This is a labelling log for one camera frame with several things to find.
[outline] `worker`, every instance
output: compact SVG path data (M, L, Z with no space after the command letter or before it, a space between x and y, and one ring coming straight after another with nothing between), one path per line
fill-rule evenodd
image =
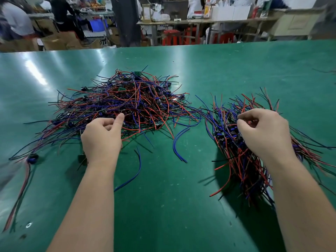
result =
M115 120L97 118L86 126L81 139L88 167L47 252L113 251L113 178L123 122L121 113ZM258 108L238 115L237 126L272 176L287 252L335 251L336 211L296 157L288 121L274 111Z
M84 40L85 36L83 31L74 23L77 17L70 4L66 0L51 0L50 4L58 29L61 32L74 31L81 41ZM68 18L68 12L73 16L73 19Z
M7 0L0 0L0 7L9 24L11 40L35 37L32 22L26 12Z

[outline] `white box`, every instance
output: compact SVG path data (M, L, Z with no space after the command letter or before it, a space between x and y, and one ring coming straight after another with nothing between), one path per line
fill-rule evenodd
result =
M214 6L211 8L211 20L215 21L227 21L232 20L235 8L233 6L219 7Z
M248 18L251 10L251 6L236 6L234 7L234 12L232 20L245 20Z

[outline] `forearm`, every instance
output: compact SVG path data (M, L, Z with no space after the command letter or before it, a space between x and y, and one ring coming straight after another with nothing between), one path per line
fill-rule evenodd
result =
M89 164L48 252L113 251L114 169Z
M287 251L332 251L336 212L308 170L294 157L266 166Z

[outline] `finger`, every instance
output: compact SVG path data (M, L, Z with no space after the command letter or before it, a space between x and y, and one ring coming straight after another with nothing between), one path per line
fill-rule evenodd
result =
M108 126L106 126L105 129L106 129L107 131L110 131L110 130L112 129L112 125L108 125Z
M115 118L112 130L121 131L123 127L125 115L123 113L119 113L119 115Z
M256 108L256 109L248 110L242 114L239 114L238 118L243 119L245 121L253 121L256 119L260 120L262 116L265 115L265 113L267 113L268 111L271 111L271 110Z
M246 133L251 131L251 129L254 129L254 128L250 127L250 125L242 119L237 120L237 127L238 127L238 131L240 132L240 134L243 137L244 137L244 135L246 135Z
M108 126L114 123L114 118L96 118L93 121L101 124L102 126Z

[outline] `black jacket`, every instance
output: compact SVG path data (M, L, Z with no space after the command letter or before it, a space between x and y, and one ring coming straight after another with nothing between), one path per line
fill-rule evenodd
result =
M75 15L74 10L66 0L51 0L50 4L56 22L66 22L68 11L71 15Z

